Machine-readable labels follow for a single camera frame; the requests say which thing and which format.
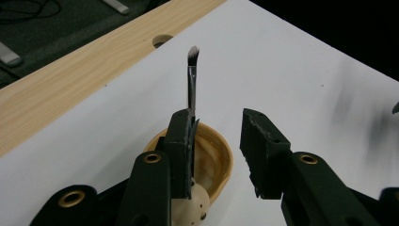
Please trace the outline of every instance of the white table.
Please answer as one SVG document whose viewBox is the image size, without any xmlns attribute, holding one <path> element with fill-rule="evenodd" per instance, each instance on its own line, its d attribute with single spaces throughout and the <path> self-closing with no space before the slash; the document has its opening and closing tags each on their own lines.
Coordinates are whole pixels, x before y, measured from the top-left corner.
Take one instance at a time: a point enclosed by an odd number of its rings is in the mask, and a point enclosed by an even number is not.
<svg viewBox="0 0 399 226">
<path fill-rule="evenodd" d="M 186 108 L 186 56 L 200 48 L 197 115 L 229 142 L 231 179 L 203 225 L 285 225 L 255 197 L 239 150 L 244 107 L 294 152 L 323 157 L 373 198 L 399 186 L 399 83 L 249 1 L 230 0 L 0 158 L 0 224 L 28 225 L 71 185 L 102 192 L 127 178 L 147 142 Z"/>
</svg>

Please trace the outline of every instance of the black plastic part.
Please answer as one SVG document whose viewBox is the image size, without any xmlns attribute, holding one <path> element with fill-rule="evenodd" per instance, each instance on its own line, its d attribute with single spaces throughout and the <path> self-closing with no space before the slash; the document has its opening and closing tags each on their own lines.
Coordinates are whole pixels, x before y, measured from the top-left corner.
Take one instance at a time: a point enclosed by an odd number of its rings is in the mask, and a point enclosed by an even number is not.
<svg viewBox="0 0 399 226">
<path fill-rule="evenodd" d="M 244 109 L 240 149 L 257 197 L 279 200 L 290 159 L 290 141 L 263 113 Z"/>
<path fill-rule="evenodd" d="M 31 226 L 97 225 L 97 192 L 91 186 L 69 186 L 54 194 Z"/>
<path fill-rule="evenodd" d="M 117 220 L 120 203 L 127 187 L 128 179 L 108 188 L 100 193 L 98 197 L 99 205 L 97 208 L 99 226 L 114 226 Z"/>
<path fill-rule="evenodd" d="M 379 225 L 321 157 L 293 153 L 289 172 L 311 225 Z"/>
<path fill-rule="evenodd" d="M 123 195 L 117 226 L 169 226 L 170 163 L 164 152 L 138 156 Z"/>
<path fill-rule="evenodd" d="M 398 113 L 398 112 L 399 112 L 399 103 L 396 104 L 396 106 L 393 107 L 392 114 L 395 114 L 395 113 Z"/>
<path fill-rule="evenodd" d="M 191 178 L 194 175 L 191 137 L 197 128 L 192 120 L 193 112 L 189 108 L 174 113 L 164 139 L 164 152 L 171 161 L 172 199 L 191 199 Z"/>
<path fill-rule="evenodd" d="M 382 190 L 379 201 L 381 219 L 384 225 L 398 225 L 399 187 L 389 187 Z"/>
</svg>

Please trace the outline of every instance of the hole in board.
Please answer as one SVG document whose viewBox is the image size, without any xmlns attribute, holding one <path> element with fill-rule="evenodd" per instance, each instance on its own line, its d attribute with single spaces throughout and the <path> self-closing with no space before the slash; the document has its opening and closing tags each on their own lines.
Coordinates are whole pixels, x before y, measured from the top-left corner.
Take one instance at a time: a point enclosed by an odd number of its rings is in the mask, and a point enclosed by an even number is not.
<svg viewBox="0 0 399 226">
<path fill-rule="evenodd" d="M 170 35 L 159 35 L 159 36 L 155 36 L 152 39 L 152 45 L 155 48 L 159 48 L 161 45 L 163 45 L 165 42 L 167 42 L 168 40 L 171 40 L 173 38 L 173 36 Z"/>
</svg>

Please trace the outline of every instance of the brass screw insert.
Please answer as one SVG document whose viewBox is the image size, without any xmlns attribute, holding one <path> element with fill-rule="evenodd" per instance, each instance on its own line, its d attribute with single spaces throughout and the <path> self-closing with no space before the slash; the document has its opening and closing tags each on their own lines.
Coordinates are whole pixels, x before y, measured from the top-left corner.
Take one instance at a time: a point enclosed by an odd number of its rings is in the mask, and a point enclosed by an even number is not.
<svg viewBox="0 0 399 226">
<path fill-rule="evenodd" d="M 85 198 L 85 192 L 81 190 L 74 190 L 64 194 L 58 201 L 58 205 L 63 208 L 69 208 L 77 205 Z"/>
</svg>

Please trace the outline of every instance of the brass hole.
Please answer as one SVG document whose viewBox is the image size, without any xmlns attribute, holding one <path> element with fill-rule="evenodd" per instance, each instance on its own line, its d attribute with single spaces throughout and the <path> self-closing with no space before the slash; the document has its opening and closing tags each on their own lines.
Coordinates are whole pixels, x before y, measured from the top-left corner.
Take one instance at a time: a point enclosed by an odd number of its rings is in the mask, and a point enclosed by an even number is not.
<svg viewBox="0 0 399 226">
<path fill-rule="evenodd" d="M 150 153 L 149 155 L 144 157 L 144 162 L 146 163 L 156 163 L 161 160 L 161 155 L 157 153 Z"/>
<path fill-rule="evenodd" d="M 315 159 L 314 157 L 307 155 L 307 154 L 302 154 L 300 156 L 300 160 L 306 164 L 310 164 L 310 165 L 314 165 L 317 164 L 317 159 Z"/>
<path fill-rule="evenodd" d="M 77 205 L 85 198 L 85 192 L 81 190 L 74 190 L 64 194 L 58 201 L 58 205 L 63 208 L 69 208 Z"/>
</svg>

